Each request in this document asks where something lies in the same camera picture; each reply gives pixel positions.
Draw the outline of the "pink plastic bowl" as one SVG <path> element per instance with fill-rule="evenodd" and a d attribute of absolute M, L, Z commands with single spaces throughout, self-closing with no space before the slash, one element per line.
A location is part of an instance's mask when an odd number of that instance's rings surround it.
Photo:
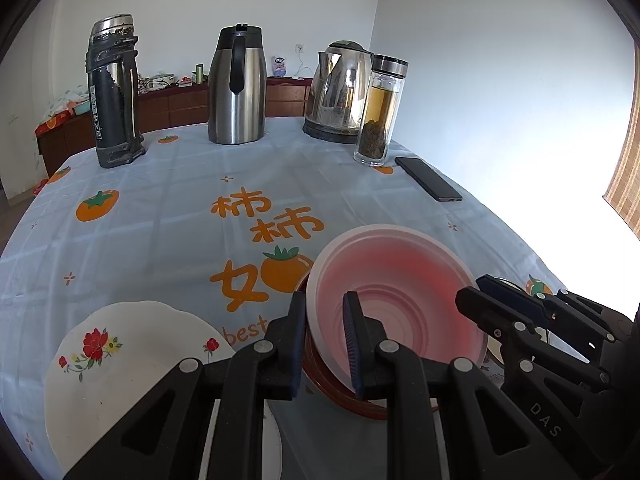
<path fill-rule="evenodd" d="M 474 285 L 464 263 L 434 238 L 391 224 L 360 226 L 329 242 L 311 268 L 311 337 L 326 367 L 350 387 L 343 297 L 356 292 L 363 314 L 418 356 L 444 363 L 464 356 L 479 363 L 487 336 L 454 302 L 460 289 Z"/>

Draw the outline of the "red flower white plate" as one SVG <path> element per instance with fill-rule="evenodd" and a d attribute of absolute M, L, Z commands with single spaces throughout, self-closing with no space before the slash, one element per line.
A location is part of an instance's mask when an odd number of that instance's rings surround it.
<path fill-rule="evenodd" d="M 234 351 L 158 301 L 110 304 L 73 328 L 47 372 L 47 436 L 66 479 L 239 479 L 209 466 Z"/>

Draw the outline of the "stainless steel bowl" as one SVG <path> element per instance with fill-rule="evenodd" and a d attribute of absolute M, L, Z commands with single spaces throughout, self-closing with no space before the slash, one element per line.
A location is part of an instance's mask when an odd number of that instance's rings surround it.
<path fill-rule="evenodd" d="M 345 337 L 343 326 L 343 298 L 340 302 L 340 327 Z M 429 359 L 422 359 L 425 377 L 439 380 L 446 370 L 446 365 Z M 384 400 L 361 400 L 356 396 L 352 388 L 352 378 L 347 353 L 347 378 L 348 382 L 341 382 L 330 370 L 329 365 L 322 358 L 317 341 L 313 334 L 307 334 L 304 342 L 303 370 L 314 385 L 332 402 L 340 408 L 365 418 L 373 420 L 386 420 L 386 402 Z"/>

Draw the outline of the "persimmon print tablecloth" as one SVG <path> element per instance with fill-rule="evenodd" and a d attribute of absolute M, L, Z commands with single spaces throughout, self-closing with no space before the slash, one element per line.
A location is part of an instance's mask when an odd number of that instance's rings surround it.
<path fill-rule="evenodd" d="M 273 118 L 262 140 L 213 144 L 202 125 L 148 133 L 132 164 L 72 156 L 27 208 L 1 257 L 1 413 L 41 477 L 62 470 L 44 426 L 44 378 L 64 336 L 113 302 L 153 299 L 212 324 L 232 346 L 255 337 L 285 305 L 236 312 L 213 275 L 257 266 L 275 249 L 317 257 L 364 224 L 421 231 L 474 275 L 536 294 L 560 280 L 524 240 L 472 195 L 439 203 L 394 162 L 369 168 L 346 144 Z"/>

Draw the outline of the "black smartphone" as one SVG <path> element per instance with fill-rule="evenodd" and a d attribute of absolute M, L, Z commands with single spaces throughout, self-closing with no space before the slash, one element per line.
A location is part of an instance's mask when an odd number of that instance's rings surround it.
<path fill-rule="evenodd" d="M 422 159 L 396 157 L 395 162 L 436 202 L 455 203 L 463 200 L 462 195 Z"/>

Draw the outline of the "stainless electric kettle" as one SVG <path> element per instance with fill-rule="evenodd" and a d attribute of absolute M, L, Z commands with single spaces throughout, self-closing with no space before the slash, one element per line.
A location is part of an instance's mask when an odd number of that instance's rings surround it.
<path fill-rule="evenodd" d="M 355 144 L 371 75 L 372 53 L 337 40 L 318 53 L 306 104 L 303 132 L 315 139 Z"/>

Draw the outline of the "glass tea bottle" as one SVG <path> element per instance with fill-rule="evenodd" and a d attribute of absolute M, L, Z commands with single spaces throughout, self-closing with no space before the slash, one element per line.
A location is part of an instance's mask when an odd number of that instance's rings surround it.
<path fill-rule="evenodd" d="M 386 161 L 405 87 L 409 63 L 400 58 L 372 56 L 369 88 L 357 136 L 354 159 L 369 167 Z"/>

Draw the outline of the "steel carafe black lid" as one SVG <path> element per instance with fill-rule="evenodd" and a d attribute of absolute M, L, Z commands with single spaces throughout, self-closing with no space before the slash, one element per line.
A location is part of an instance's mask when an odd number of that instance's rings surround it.
<path fill-rule="evenodd" d="M 267 69 L 262 29 L 221 29 L 208 75 L 208 138 L 239 145 L 265 135 Z"/>

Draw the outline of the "dark wooden sideboard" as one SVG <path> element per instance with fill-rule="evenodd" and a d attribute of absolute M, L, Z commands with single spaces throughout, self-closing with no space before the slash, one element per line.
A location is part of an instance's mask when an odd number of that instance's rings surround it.
<path fill-rule="evenodd" d="M 306 112 L 311 80 L 309 78 L 267 79 L 266 115 L 302 117 Z M 208 119 L 208 87 L 170 87 L 145 93 L 139 98 L 139 126 L 143 133 L 171 127 L 188 126 Z M 50 120 L 36 131 L 39 154 L 47 175 L 53 176 L 73 154 L 93 148 L 92 117 L 89 112 L 66 115 L 62 122 Z"/>

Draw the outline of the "dark tall thermos flask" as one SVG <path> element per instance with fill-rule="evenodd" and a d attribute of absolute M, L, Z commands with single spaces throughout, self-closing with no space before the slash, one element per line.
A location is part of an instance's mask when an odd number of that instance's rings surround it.
<path fill-rule="evenodd" d="M 96 156 L 103 168 L 130 164 L 145 153 L 139 128 L 134 18 L 122 13 L 93 24 L 86 53 Z"/>

